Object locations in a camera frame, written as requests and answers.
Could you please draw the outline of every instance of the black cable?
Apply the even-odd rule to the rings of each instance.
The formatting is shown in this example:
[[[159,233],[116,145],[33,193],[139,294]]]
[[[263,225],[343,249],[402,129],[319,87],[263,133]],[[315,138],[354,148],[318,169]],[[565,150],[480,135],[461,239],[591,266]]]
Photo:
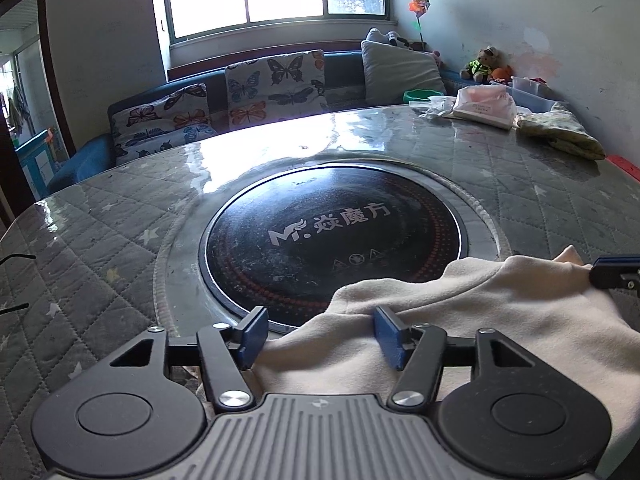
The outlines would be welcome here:
[[[24,308],[27,308],[28,306],[29,306],[29,303],[21,303],[20,305],[4,308],[0,310],[0,316],[2,316],[2,314],[8,314],[9,312],[15,312],[16,310],[22,310]]]
[[[5,261],[7,261],[7,260],[9,260],[11,258],[27,258],[28,260],[35,260],[36,259],[34,254],[14,253],[14,254],[9,254],[9,256],[6,256],[2,260],[0,260],[0,265],[4,264]],[[29,303],[21,303],[20,305],[15,305],[15,306],[10,306],[9,308],[4,308],[4,309],[0,310],[0,316],[2,316],[2,314],[8,314],[9,312],[15,312],[16,310],[22,310],[24,308],[27,308],[28,306],[29,306]]]
[[[5,261],[11,259],[11,258],[28,258],[29,260],[35,260],[36,257],[34,256],[34,254],[21,254],[21,253],[15,253],[15,254],[9,254],[9,256],[3,258],[2,260],[0,260],[0,265],[4,264]]]

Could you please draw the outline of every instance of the butterfly print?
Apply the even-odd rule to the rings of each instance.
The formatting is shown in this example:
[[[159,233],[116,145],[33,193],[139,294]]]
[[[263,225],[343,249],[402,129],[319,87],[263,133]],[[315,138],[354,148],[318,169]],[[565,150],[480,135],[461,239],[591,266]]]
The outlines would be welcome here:
[[[129,155],[129,152],[126,152],[125,150],[122,149],[122,144],[116,144],[115,148],[116,148],[116,156]]]
[[[311,84],[318,90],[319,96],[324,96],[324,83],[318,79],[312,79]]]
[[[260,81],[260,71],[256,70],[246,80],[246,83],[241,85],[235,79],[229,79],[229,92],[231,92],[231,100],[235,103],[239,103],[242,96],[246,95],[249,99],[253,99],[258,95],[258,82]]]
[[[271,72],[273,72],[271,74],[271,84],[279,85],[285,76],[287,77],[287,79],[289,78],[289,76],[291,76],[293,81],[295,81],[296,83],[302,81],[302,72],[300,71],[302,60],[303,56],[296,56],[293,61],[289,63],[289,66],[284,68],[275,59],[268,59],[267,64],[269,65]]]
[[[240,63],[233,63],[231,65],[228,65],[227,68],[229,70],[235,70],[236,68],[238,68],[242,64],[252,65],[254,63],[257,63],[258,61],[260,61],[260,60],[259,59],[250,59],[249,61],[241,61]]]
[[[136,123],[143,123],[144,121],[153,121],[159,119],[158,114],[154,112],[154,106],[149,105],[140,108],[134,108],[129,112],[129,120],[127,126],[131,126]]]
[[[307,87],[300,92],[287,92],[286,94],[274,94],[270,95],[271,101],[276,101],[279,105],[294,105],[296,103],[306,103],[306,98],[314,92],[314,89]]]
[[[204,110],[196,110],[193,114],[176,115],[174,117],[176,128],[183,128],[189,124],[207,124],[209,118],[205,115]]]
[[[324,70],[324,52],[316,51],[312,52],[311,55],[314,57],[315,62],[314,65],[318,70]]]
[[[234,108],[229,111],[231,122],[238,126],[245,121],[248,123],[263,121],[267,118],[267,112],[264,111],[266,105],[265,101],[260,101],[247,107]]]
[[[169,108],[173,108],[185,94],[193,95],[195,97],[206,97],[207,91],[205,88],[203,88],[203,85],[191,85],[185,88],[180,88],[179,90],[169,95],[166,102],[164,103],[164,109],[168,110]]]
[[[189,143],[198,139],[198,133],[210,131],[208,126],[187,126],[184,132],[184,142]]]
[[[125,143],[125,146],[135,146],[139,142],[143,140],[152,139],[153,137],[157,137],[158,135],[168,134],[168,131],[163,130],[162,128],[151,128],[150,130],[145,130],[144,132],[138,132],[133,136],[133,139],[128,140]]]

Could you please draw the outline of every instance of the pink package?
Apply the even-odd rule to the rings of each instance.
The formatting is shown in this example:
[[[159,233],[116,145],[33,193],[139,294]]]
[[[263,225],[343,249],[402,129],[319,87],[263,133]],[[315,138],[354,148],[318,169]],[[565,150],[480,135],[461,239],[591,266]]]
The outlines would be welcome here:
[[[510,129],[517,114],[516,103],[506,86],[468,86],[458,91],[453,115]]]

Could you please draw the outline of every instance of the black glass cooktop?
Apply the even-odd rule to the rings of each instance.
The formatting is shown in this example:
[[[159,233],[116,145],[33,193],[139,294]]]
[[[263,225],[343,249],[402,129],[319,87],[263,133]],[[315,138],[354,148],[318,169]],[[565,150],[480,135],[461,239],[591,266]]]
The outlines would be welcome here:
[[[272,322],[292,327],[324,312],[343,285],[427,282],[464,256],[464,227],[434,192],[357,166],[258,183],[222,208],[200,244],[203,277],[226,307],[263,305]]]

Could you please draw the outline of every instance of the plastic bag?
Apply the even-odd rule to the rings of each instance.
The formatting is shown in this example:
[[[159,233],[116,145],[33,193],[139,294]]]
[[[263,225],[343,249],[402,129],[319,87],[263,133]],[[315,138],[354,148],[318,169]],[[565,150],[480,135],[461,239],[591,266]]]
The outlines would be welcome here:
[[[449,117],[456,103],[455,97],[448,95],[434,95],[428,101],[411,101],[409,106],[414,110],[422,112],[421,118]]]
[[[458,91],[453,116],[509,130],[517,109],[503,85],[467,86]]]

